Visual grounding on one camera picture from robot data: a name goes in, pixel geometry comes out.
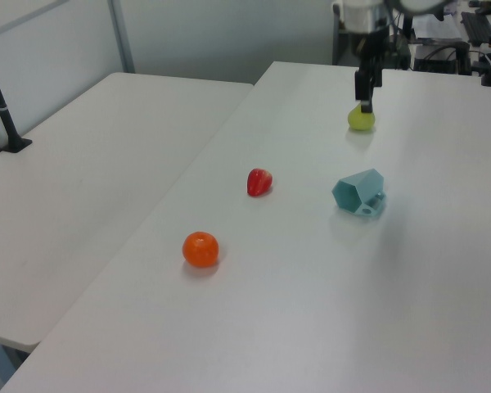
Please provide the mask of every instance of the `strawberry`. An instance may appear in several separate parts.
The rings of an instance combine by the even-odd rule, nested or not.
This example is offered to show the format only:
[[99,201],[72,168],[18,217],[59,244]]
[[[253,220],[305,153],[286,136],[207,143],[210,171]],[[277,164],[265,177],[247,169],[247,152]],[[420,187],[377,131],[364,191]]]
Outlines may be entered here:
[[273,183],[273,176],[265,169],[255,168],[247,177],[247,193],[259,197],[266,193]]

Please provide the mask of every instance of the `white table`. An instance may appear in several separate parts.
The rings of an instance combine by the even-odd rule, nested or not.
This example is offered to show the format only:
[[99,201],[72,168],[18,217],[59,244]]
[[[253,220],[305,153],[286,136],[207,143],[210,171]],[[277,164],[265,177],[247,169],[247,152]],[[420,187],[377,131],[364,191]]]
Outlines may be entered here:
[[0,154],[1,344],[51,331],[251,88],[114,74]]
[[[491,392],[491,88],[385,70],[352,133],[353,72],[272,65],[2,393]],[[338,210],[371,167],[382,216]]]

